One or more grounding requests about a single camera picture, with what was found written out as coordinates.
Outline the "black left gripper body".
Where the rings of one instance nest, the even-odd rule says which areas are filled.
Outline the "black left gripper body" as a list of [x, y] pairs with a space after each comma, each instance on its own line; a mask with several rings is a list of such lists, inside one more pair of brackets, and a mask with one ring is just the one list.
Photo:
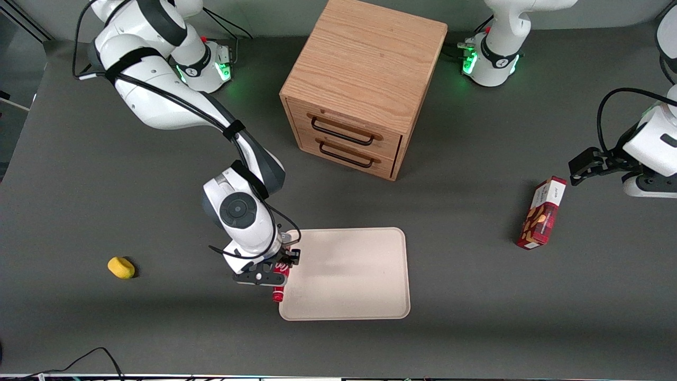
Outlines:
[[602, 171], [603, 174], [617, 172], [642, 173], [642, 164], [623, 149], [623, 146], [628, 141], [629, 138], [619, 138], [612, 149], [603, 149], [604, 163], [606, 165], [606, 168]]

